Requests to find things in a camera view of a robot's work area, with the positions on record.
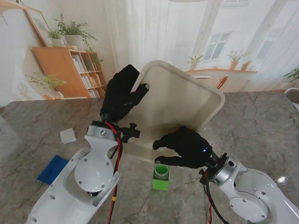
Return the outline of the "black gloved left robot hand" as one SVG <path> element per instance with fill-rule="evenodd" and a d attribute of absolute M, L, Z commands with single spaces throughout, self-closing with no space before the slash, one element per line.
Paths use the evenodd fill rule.
<path fill-rule="evenodd" d="M 116 123 L 123 119 L 147 94 L 149 84 L 141 84 L 136 91 L 131 91 L 139 75 L 140 72 L 129 64 L 108 82 L 100 111 L 103 122 Z"/>

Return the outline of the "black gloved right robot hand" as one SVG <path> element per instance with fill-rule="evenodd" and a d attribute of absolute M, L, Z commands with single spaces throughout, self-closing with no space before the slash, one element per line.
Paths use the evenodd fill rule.
<path fill-rule="evenodd" d="M 154 150 L 161 147 L 174 150 L 178 156 L 159 156 L 155 159 L 155 163 L 193 169 L 214 165 L 211 157 L 212 146 L 196 131 L 185 126 L 153 143 Z"/>

